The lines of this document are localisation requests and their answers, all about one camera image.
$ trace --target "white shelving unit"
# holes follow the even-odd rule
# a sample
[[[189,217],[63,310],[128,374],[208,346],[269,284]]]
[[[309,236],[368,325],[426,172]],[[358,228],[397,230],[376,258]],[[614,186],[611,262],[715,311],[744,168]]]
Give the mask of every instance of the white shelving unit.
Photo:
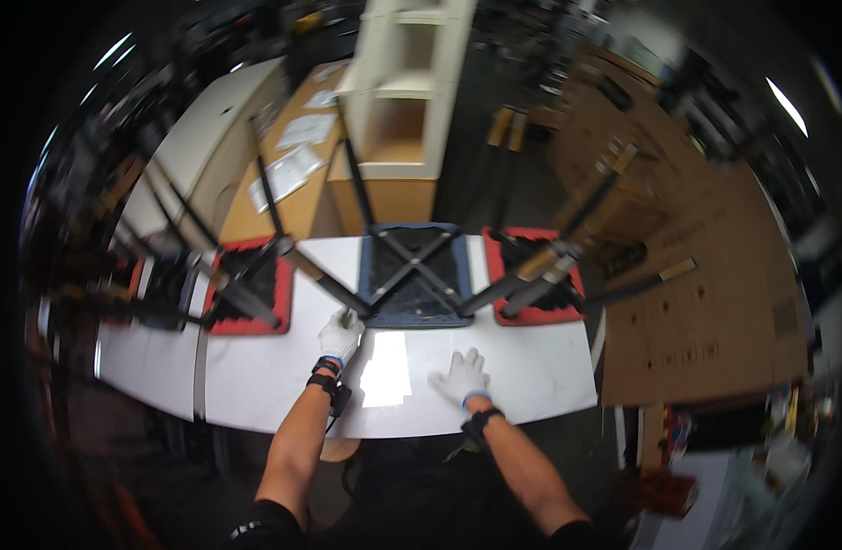
[[[368,0],[339,82],[364,178],[435,180],[476,0]]]

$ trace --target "fluorescent light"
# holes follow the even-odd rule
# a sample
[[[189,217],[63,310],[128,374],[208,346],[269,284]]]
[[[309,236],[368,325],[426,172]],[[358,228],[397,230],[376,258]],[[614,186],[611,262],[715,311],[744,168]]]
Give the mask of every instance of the fluorescent light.
[[[85,97],[84,97],[84,98],[82,98],[82,101],[80,101],[80,102],[79,102],[79,105],[81,105],[81,104],[85,103],[85,100],[86,100],[86,99],[88,99],[88,96],[89,96],[89,95],[91,95],[91,93],[92,93],[92,92],[94,92],[94,89],[95,89],[95,88],[97,88],[97,84],[95,84],[95,85],[91,86],[91,89],[90,89],[90,90],[88,90],[88,93],[86,93],[86,94],[85,94]]]
[[[809,138],[809,132],[807,132],[805,129],[805,122],[803,122],[803,117],[800,116],[800,112],[797,110],[794,104],[790,103],[790,100],[787,98],[787,96],[782,94],[782,91],[778,89],[778,86],[773,84],[768,77],[766,81],[769,82],[769,87],[772,89],[772,94],[776,95],[776,99],[778,99],[778,102],[782,104],[784,110],[788,112],[790,118],[794,119],[794,122],[797,123],[797,126],[799,126],[801,130],[803,130],[803,135]]]
[[[45,148],[48,147],[48,144],[52,142],[52,138],[54,138],[54,133],[58,131],[58,127],[55,126],[52,130],[52,133],[48,135],[48,139],[45,140],[45,145],[42,146],[42,150],[39,152],[39,156],[42,157],[42,154],[45,153]]]
[[[125,56],[128,55],[131,52],[131,50],[134,49],[134,46],[131,46],[129,49],[125,50],[125,52],[119,56],[119,59],[115,60],[115,62],[112,63],[112,66],[115,67],[116,64],[119,63],[119,61],[125,59]]]
[[[108,52],[106,52],[106,53],[104,54],[104,56],[100,58],[100,60],[99,60],[99,61],[97,61],[97,65],[95,65],[95,66],[94,66],[94,68],[95,68],[95,69],[97,69],[98,67],[100,67],[100,64],[101,64],[102,62],[106,61],[106,60],[109,58],[109,56],[110,56],[110,55],[115,54],[115,53],[116,53],[116,50],[118,50],[118,49],[119,49],[119,46],[121,46],[122,44],[124,44],[124,43],[125,43],[125,40],[127,40],[129,36],[131,36],[131,33],[126,34],[126,35],[125,35],[125,38],[122,38],[122,39],[120,39],[118,42],[116,42],[116,44],[115,44],[112,48],[110,48],[110,49],[108,50]]]

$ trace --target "paper sheet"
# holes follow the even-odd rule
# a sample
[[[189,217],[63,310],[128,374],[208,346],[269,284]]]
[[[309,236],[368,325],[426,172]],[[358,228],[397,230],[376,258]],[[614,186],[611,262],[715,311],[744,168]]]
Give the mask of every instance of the paper sheet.
[[[309,145],[305,144],[294,148],[286,153],[283,158],[266,166],[265,174],[268,176],[269,185],[272,187],[274,203],[283,201],[296,189],[305,185],[308,176],[321,166],[323,166],[323,160],[315,154]],[[262,214],[268,209],[265,192],[262,190],[261,178],[257,178],[247,187],[247,194],[250,196],[257,214]]]
[[[303,143],[323,143],[336,122],[336,114],[305,115],[290,121],[278,141],[278,149],[289,149]]]
[[[336,93],[332,90],[321,90],[311,96],[305,104],[305,109],[325,109],[336,105]]]

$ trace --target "black wrist strap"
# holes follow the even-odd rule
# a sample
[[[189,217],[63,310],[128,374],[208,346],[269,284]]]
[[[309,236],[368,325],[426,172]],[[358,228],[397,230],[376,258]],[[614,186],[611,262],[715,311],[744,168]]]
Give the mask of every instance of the black wrist strap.
[[[328,377],[325,374],[312,374],[311,378],[305,383],[305,386],[317,384],[323,388],[329,394],[329,402],[332,403],[336,400],[336,392],[338,390],[336,379],[332,377]]]
[[[503,416],[503,412],[497,407],[492,407],[485,411],[480,411],[471,416],[471,418],[464,424],[460,425],[460,429],[473,440],[480,449],[487,449],[488,444],[485,443],[485,435],[481,431],[488,425],[488,419],[495,414]]]
[[[315,363],[314,368],[311,369],[311,374],[316,373],[320,369],[329,369],[330,372],[336,375],[336,380],[339,380],[342,377],[342,371],[339,366],[324,357],[317,359],[317,363]]]

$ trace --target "gloved hand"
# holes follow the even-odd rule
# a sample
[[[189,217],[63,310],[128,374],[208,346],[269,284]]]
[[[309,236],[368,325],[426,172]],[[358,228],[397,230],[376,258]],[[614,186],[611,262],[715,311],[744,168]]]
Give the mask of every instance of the gloved hand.
[[[329,318],[329,322],[317,335],[320,341],[320,353],[324,358],[335,359],[344,369],[350,358],[353,357],[357,347],[360,346],[361,335],[366,330],[363,321],[357,319],[355,313],[351,312],[347,327],[342,326],[344,310],[335,312]]]
[[[441,372],[431,372],[427,376],[427,382],[449,401],[466,408],[467,398],[470,396],[492,398],[488,392],[488,384],[492,377],[481,371],[484,364],[485,357],[479,355],[479,350],[475,347],[470,348],[466,357],[455,351],[452,354],[452,368],[449,369],[448,376]]]

